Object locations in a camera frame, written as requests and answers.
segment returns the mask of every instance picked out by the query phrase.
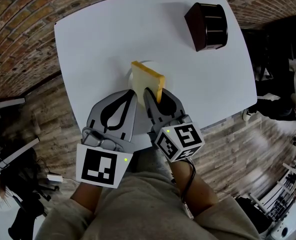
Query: white sneaker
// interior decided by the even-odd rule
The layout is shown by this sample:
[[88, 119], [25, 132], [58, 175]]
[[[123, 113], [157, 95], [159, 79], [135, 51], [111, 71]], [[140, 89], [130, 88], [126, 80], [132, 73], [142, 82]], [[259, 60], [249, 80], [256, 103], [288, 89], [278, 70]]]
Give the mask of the white sneaker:
[[243, 119], [244, 121], [249, 121], [249, 119], [252, 117], [253, 114], [254, 114], [254, 113], [250, 113], [249, 110], [248, 110], [248, 108], [246, 108], [246, 109], [243, 111], [243, 113], [242, 113], [242, 119]]

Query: wooden floor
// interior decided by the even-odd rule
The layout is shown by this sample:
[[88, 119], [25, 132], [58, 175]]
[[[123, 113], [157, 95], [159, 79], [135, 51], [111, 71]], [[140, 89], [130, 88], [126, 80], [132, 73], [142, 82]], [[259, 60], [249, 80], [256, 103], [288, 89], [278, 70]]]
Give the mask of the wooden floor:
[[[0, 135], [5, 140], [21, 138], [30, 141], [37, 135], [40, 143], [34, 149], [49, 170], [65, 179], [60, 191], [49, 193], [51, 209], [69, 198], [78, 183], [75, 179], [76, 148], [81, 132], [75, 120], [62, 76], [58, 76], [26, 96], [19, 113], [2, 115]], [[249, 122], [241, 113], [202, 129], [205, 146], [193, 157], [197, 172], [217, 192], [220, 199], [227, 195], [267, 192], [285, 173], [283, 162], [290, 164], [296, 156], [291, 137], [296, 122], [278, 122], [261, 114]], [[40, 165], [47, 172], [43, 161]]]

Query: black pants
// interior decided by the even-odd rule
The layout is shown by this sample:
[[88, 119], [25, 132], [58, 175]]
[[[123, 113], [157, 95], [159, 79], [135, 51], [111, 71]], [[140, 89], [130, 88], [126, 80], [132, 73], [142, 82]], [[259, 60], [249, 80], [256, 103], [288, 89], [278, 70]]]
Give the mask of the black pants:
[[279, 96], [278, 100], [258, 99], [255, 105], [249, 108], [250, 113], [259, 111], [270, 119], [279, 121], [296, 121], [295, 105], [291, 95], [295, 92], [294, 72], [287, 72], [282, 77], [271, 80], [256, 81], [258, 96], [273, 94]]

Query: white table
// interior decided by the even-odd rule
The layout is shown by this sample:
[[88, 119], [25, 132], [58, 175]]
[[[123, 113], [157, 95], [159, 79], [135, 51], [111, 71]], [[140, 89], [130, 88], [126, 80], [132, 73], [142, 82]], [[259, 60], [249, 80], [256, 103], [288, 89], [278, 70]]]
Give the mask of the white table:
[[[196, 3], [220, 4], [227, 45], [196, 52], [184, 15]], [[95, 103], [128, 89], [132, 61], [153, 61], [171, 81], [187, 114], [200, 128], [257, 101], [248, 50], [226, 0], [105, 0], [60, 20], [54, 27], [67, 94], [82, 129]], [[151, 123], [139, 106], [132, 142], [150, 146]]]

